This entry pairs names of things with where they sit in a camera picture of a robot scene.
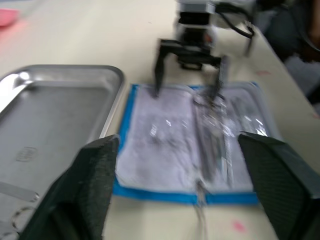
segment table surface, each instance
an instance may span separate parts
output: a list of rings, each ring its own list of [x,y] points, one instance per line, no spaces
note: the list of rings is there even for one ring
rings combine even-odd
[[[126,86],[108,134],[118,131],[131,83],[151,83],[157,39],[171,39],[174,0],[33,0],[0,2],[17,7],[21,20],[0,29],[0,74],[33,64],[112,65],[126,76]],[[250,57],[246,39],[218,31],[214,54],[230,55],[230,82],[256,82],[262,88],[278,129],[318,173],[320,119],[260,33]],[[166,63],[166,83],[205,84],[215,72],[185,71],[174,57]],[[209,206],[205,209],[210,240],[277,239],[257,206]],[[113,196],[104,229],[110,240],[199,239],[191,206],[138,201]]]

